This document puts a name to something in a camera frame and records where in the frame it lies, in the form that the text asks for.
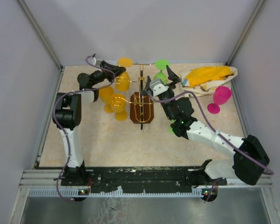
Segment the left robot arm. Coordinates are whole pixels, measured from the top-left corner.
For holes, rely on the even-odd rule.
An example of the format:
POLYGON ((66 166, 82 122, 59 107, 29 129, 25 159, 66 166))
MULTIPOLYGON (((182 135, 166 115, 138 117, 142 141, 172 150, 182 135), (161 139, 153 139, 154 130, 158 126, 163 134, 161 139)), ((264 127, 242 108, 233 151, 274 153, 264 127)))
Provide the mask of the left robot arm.
POLYGON ((52 120, 62 136, 67 156, 61 172, 62 185, 83 185, 88 179, 78 136, 78 126, 82 120, 82 95, 85 94, 91 103, 97 101, 101 88, 94 86, 105 80, 113 83, 115 78, 126 71, 126 68, 106 61, 101 61, 99 65, 94 64, 94 67, 97 69, 95 72, 80 73, 77 76, 78 91, 57 93, 53 106, 52 120))

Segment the yellow wine glass hung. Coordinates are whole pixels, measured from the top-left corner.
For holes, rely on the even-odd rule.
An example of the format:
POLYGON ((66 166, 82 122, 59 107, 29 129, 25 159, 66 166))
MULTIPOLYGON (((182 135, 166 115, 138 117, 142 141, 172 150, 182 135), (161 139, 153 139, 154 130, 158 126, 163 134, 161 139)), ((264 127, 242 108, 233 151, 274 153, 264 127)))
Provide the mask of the yellow wine glass hung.
MULTIPOLYGON (((133 65, 133 61, 130 58, 123 57, 117 61, 117 65, 124 68, 129 68, 133 65)), ((115 81, 115 88, 118 91, 126 92, 130 88, 130 76, 129 74, 124 71, 119 77, 116 78, 115 81)))

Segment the green wine glass hung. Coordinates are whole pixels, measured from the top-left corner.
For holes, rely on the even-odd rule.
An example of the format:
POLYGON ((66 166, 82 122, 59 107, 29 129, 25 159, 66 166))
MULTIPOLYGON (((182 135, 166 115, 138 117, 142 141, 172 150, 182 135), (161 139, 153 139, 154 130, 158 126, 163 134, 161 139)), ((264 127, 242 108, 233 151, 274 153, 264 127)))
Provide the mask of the green wine glass hung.
POLYGON ((161 79, 161 81, 164 83, 164 84, 167 84, 168 83, 168 79, 167 79, 167 76, 166 74, 163 72, 164 70, 167 70, 167 66, 170 65, 170 63, 165 60, 165 59, 160 59, 160 60, 157 60, 155 63, 154 63, 155 67, 157 69, 159 69, 160 71, 158 73, 155 74, 153 80, 156 80, 156 79, 161 79))

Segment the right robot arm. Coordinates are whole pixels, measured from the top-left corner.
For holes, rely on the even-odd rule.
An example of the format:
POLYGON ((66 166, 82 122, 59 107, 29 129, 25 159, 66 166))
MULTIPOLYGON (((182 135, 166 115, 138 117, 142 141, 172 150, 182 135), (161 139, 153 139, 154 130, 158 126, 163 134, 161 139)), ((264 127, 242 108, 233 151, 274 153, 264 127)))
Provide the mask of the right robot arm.
POLYGON ((242 182, 254 186, 264 171, 273 174, 267 167, 269 157, 257 137, 232 136, 215 129, 208 121, 203 124, 194 118, 190 99, 182 93, 175 95, 173 91, 180 78, 169 66, 166 69, 171 82, 165 84, 160 78, 151 80, 147 77, 142 95, 161 104, 167 119, 172 121, 170 127, 177 137, 203 143, 229 157, 228 160, 210 161, 206 165, 199 173, 203 184, 211 184, 215 179, 226 178, 234 173, 242 182))

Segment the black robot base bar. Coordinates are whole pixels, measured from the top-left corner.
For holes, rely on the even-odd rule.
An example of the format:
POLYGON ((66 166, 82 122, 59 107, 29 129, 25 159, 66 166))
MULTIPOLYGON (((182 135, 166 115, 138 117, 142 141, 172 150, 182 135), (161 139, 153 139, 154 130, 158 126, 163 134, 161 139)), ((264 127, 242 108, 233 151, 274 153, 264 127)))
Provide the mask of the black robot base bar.
POLYGON ((62 186, 119 186, 144 183, 173 183, 175 186, 212 185, 215 178, 205 172, 205 166, 175 167, 66 167, 60 177, 62 186))

